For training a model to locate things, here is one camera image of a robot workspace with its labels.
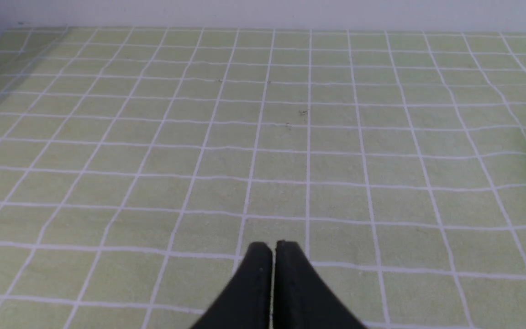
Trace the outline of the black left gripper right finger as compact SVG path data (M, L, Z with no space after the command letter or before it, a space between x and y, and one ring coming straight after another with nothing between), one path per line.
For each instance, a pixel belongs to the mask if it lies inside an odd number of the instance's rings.
M295 241L276 243L275 329L365 329L336 297Z

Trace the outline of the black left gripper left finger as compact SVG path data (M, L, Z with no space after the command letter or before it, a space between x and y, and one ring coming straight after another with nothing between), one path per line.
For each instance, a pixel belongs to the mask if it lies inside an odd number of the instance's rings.
M232 279L192 328L269 328L272 266L269 246L251 243Z

